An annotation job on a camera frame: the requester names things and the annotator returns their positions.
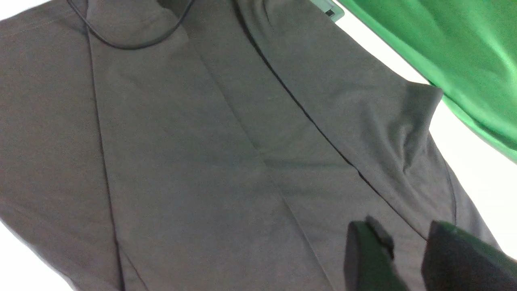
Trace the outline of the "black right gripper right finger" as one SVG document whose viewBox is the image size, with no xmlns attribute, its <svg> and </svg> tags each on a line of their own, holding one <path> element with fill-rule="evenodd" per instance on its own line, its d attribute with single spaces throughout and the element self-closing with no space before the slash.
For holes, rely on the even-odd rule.
<svg viewBox="0 0 517 291">
<path fill-rule="evenodd" d="M 515 291 L 516 260 L 445 221 L 430 226 L 422 276 L 427 291 Z"/>
</svg>

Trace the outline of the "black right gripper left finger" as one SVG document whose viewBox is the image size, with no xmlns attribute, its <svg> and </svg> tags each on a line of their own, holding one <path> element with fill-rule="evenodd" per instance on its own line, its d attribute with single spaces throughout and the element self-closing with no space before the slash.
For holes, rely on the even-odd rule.
<svg viewBox="0 0 517 291">
<path fill-rule="evenodd" d="M 407 291 L 395 267 L 395 242 L 371 216 L 351 221 L 344 257 L 347 291 Z"/>
</svg>

